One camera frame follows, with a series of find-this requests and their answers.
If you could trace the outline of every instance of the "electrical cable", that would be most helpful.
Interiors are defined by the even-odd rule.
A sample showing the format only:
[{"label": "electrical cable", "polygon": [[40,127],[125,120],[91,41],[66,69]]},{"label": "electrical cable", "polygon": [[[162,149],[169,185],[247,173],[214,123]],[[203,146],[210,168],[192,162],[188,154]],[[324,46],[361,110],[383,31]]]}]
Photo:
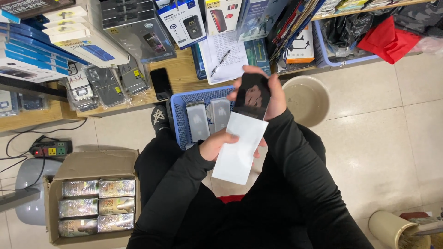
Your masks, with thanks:
[{"label": "electrical cable", "polygon": [[[23,153],[23,154],[21,154],[21,155],[19,155],[19,156],[10,156],[10,155],[8,154],[9,145],[11,144],[11,142],[12,142],[16,137],[18,137],[18,136],[20,136],[20,135],[22,135],[22,134],[25,134],[25,133],[49,134],[49,133],[53,133],[53,132],[56,132],[56,131],[72,131],[72,130],[75,130],[75,129],[78,129],[78,128],[82,127],[82,126],[86,123],[87,120],[88,120],[88,118],[86,118],[85,121],[83,121],[83,123],[82,123],[81,125],[79,125],[79,126],[77,126],[77,127],[75,127],[75,128],[70,128],[70,129],[61,128],[61,129],[56,129],[56,130],[53,130],[53,131],[50,131],[50,132],[36,132],[36,131],[33,131],[33,129],[35,129],[35,128],[37,128],[37,127],[34,127],[34,128],[32,128],[32,129],[27,130],[27,131],[24,131],[24,132],[18,132],[18,134],[15,135],[15,136],[13,136],[13,137],[8,141],[8,143],[6,144],[6,156],[7,156],[7,157],[5,157],[5,158],[0,158],[0,160],[16,159],[16,158],[24,158],[24,159],[22,159],[22,160],[20,160],[19,162],[15,163],[15,164],[13,164],[13,165],[11,165],[11,166],[9,166],[9,167],[7,167],[6,169],[3,169],[2,171],[0,171],[0,173],[4,172],[4,171],[7,170],[7,169],[10,169],[10,168],[14,167],[15,165],[17,165],[17,164],[19,164],[19,163],[21,163],[21,162],[23,162],[23,161],[25,161],[25,160],[27,160],[28,157],[25,156],[25,154],[27,154],[27,153],[31,153],[31,152],[30,152],[30,151],[31,151],[31,148],[29,148],[29,150],[28,150],[27,152],[25,152],[25,153]],[[29,185],[29,186],[26,186],[25,188],[20,188],[20,189],[0,189],[0,191],[18,191],[18,190],[27,189],[27,188],[29,188],[29,187],[35,185],[35,184],[40,180],[40,177],[42,177],[43,171],[44,171],[44,169],[45,169],[46,156],[45,156],[45,152],[43,151],[43,148],[42,148],[42,153],[43,153],[43,165],[42,165],[42,170],[40,171],[40,174],[39,174],[38,178],[36,179],[36,181],[35,181],[33,184],[31,184],[31,185]]]}]

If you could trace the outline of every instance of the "open cardboard box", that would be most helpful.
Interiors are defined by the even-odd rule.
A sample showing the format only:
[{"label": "open cardboard box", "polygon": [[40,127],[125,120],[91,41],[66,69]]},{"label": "open cardboard box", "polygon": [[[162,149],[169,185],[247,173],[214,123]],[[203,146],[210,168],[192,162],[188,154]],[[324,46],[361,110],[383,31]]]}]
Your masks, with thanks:
[{"label": "open cardboard box", "polygon": [[49,242],[62,249],[110,249],[126,247],[132,230],[99,233],[80,237],[59,237],[58,201],[62,199],[62,182],[133,177],[136,180],[135,220],[141,213],[140,182],[135,176],[137,150],[75,152],[63,161],[51,180],[43,178],[45,188],[45,216]]}]

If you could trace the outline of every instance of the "tile floor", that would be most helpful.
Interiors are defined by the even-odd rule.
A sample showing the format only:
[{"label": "tile floor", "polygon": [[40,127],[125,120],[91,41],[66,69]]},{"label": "tile floor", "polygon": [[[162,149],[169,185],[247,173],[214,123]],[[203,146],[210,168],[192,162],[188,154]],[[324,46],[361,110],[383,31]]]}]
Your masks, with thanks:
[{"label": "tile floor", "polygon": [[[369,232],[368,220],[374,211],[441,213],[442,63],[443,59],[422,54],[404,58],[396,65],[378,62],[314,75],[329,89],[331,110],[327,120],[312,130],[326,146],[327,167],[350,213],[376,248],[387,246]],[[89,119],[80,129],[50,136],[71,138],[74,151],[142,150],[154,136],[151,111]],[[39,136],[19,136],[10,146],[10,155],[27,151],[30,142]],[[0,157],[5,156],[10,138],[0,138]],[[255,161],[246,186],[210,177],[204,183],[217,196],[246,193],[261,171],[267,149],[260,150],[263,156]],[[13,162],[0,161],[0,170]],[[0,174],[3,189],[14,187],[18,169],[16,166]],[[0,214],[0,249],[50,248],[45,232],[43,226],[23,224],[14,210]]]}]

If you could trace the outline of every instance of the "person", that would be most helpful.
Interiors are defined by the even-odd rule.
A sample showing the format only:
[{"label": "person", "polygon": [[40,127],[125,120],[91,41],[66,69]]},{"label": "person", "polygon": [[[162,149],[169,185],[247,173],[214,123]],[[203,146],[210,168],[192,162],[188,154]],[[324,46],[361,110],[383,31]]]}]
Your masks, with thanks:
[{"label": "person", "polygon": [[[244,66],[247,73],[266,74]],[[235,81],[238,88],[241,79]],[[268,146],[261,174],[241,201],[224,204],[202,183],[224,143],[221,130],[182,151],[166,109],[152,115],[156,137],[135,163],[141,214],[128,241],[133,248],[373,248],[349,214],[326,168],[319,136],[297,124],[276,74],[268,80]],[[234,101],[237,92],[227,98]]]}]

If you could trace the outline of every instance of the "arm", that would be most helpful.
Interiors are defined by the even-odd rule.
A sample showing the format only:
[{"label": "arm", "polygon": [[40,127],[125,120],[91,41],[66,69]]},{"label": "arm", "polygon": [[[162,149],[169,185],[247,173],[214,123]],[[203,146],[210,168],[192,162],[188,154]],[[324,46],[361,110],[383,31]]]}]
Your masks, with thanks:
[{"label": "arm", "polygon": [[172,247],[201,181],[214,167],[214,162],[202,158],[198,144],[177,159],[160,181],[137,220],[127,248]]},{"label": "arm", "polygon": [[291,112],[271,119],[268,152],[283,171],[306,218],[314,248],[373,248],[352,219],[328,169],[298,129]]}]

